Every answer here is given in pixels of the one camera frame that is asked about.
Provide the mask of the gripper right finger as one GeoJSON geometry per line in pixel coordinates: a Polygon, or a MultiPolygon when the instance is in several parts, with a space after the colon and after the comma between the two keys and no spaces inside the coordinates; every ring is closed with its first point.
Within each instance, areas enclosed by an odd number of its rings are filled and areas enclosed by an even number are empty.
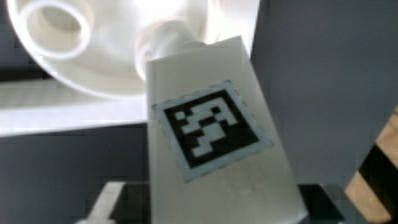
{"type": "Polygon", "coordinates": [[[307,216],[298,224],[343,224],[345,218],[320,185],[300,184],[307,216]]]}

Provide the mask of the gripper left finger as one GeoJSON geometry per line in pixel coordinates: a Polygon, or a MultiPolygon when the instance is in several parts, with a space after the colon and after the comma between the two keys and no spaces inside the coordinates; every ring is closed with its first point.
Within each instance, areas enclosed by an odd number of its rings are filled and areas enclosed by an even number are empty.
{"type": "Polygon", "coordinates": [[[108,182],[89,215],[75,224],[151,224],[149,184],[108,182]]]}

